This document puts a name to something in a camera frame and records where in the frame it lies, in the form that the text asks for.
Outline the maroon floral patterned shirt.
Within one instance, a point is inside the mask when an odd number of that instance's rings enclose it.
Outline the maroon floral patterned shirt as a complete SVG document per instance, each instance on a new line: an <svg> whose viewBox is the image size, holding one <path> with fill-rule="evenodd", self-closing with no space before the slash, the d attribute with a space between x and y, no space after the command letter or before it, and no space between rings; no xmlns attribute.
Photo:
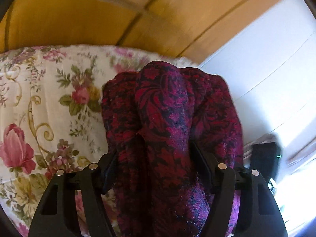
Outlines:
<svg viewBox="0 0 316 237"><path fill-rule="evenodd" d="M242 127L226 82L153 61L107 82L101 108L108 149L118 153L122 235L199 235L214 196L197 176L189 142L229 167L242 162Z"/></svg>

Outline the floral bed sheet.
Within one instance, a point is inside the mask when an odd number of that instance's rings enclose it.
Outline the floral bed sheet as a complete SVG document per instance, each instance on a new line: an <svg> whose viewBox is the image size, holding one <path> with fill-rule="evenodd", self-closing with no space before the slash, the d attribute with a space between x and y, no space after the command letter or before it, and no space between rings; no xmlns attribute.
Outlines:
<svg viewBox="0 0 316 237"><path fill-rule="evenodd" d="M59 169L82 170L107 153L102 86L154 60L193 67L185 57L115 46L25 47L1 54L1 207L27 236Z"/></svg>

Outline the wooden panelled headboard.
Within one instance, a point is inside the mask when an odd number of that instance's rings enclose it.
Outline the wooden panelled headboard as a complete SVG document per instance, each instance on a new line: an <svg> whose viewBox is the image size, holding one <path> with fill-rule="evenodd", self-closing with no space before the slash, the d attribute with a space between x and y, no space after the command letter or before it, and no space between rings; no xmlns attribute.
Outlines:
<svg viewBox="0 0 316 237"><path fill-rule="evenodd" d="M279 1L14 0L1 19L1 51L118 45L200 63Z"/></svg>

